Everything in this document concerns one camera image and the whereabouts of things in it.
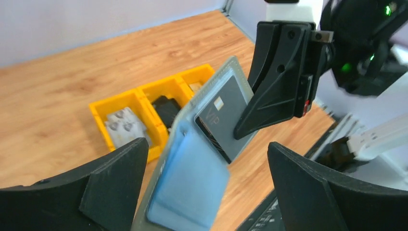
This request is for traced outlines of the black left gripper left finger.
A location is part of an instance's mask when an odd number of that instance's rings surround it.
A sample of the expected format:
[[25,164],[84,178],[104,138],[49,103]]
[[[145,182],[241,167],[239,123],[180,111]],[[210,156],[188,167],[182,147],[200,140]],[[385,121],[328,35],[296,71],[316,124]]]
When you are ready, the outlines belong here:
[[149,146],[138,138],[115,151],[30,186],[2,188],[3,231],[128,231]]

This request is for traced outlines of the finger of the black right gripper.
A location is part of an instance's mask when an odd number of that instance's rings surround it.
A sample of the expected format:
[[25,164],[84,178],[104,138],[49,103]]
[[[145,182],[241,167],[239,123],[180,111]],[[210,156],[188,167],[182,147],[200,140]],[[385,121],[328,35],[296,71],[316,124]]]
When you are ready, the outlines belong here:
[[239,140],[262,128],[302,117],[307,88],[316,73],[311,41],[315,23],[261,21],[248,83],[254,93],[234,128]]

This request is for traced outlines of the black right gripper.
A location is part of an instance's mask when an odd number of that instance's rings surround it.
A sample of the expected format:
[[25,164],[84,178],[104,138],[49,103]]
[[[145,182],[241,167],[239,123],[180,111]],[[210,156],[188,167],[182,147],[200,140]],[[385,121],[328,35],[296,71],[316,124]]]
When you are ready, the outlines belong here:
[[319,26],[306,57],[318,69],[310,101],[326,72],[353,96],[378,97],[407,71],[391,54],[391,37],[408,20],[405,0],[298,0],[293,16]]

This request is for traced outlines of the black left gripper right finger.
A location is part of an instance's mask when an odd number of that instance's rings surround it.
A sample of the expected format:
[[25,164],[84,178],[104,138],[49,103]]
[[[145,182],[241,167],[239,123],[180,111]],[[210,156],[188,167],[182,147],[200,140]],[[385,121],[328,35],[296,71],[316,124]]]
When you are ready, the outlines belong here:
[[268,162],[288,231],[405,231],[407,191],[347,176],[271,142]]

